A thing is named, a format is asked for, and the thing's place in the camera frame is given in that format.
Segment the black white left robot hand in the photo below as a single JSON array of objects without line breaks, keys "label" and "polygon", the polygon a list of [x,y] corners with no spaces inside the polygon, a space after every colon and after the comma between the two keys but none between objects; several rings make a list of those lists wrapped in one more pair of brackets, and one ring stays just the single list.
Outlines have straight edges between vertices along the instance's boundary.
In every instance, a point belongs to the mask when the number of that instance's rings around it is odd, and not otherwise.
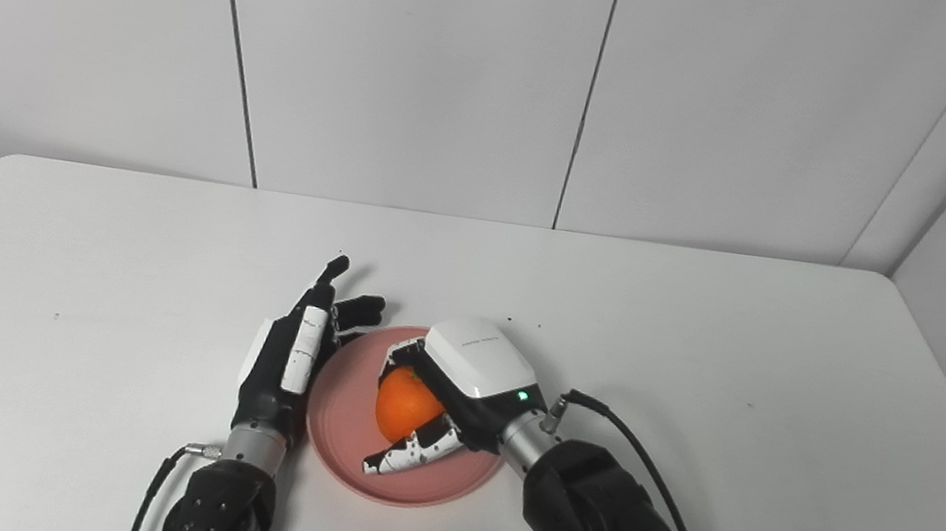
[{"label": "black white left robot hand", "polygon": [[343,345],[382,323],[386,305],[383,296],[336,298],[333,281],[350,268],[350,258],[345,254],[328,262],[289,312],[268,325],[238,386],[232,427],[244,425],[278,432],[289,447],[299,441],[305,425],[305,404],[318,374]]}]

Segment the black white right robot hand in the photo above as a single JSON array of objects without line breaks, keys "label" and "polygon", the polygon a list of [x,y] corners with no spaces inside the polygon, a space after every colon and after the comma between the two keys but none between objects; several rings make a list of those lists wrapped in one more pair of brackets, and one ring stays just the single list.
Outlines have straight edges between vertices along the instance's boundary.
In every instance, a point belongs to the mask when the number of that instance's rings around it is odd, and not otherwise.
[{"label": "black white right robot hand", "polygon": [[558,444],[539,424],[547,404],[534,367],[495,324],[480,317],[435,324],[385,353],[378,391],[411,375],[440,411],[366,455],[362,471],[390,475],[434,463],[462,449],[499,455],[521,478]]}]

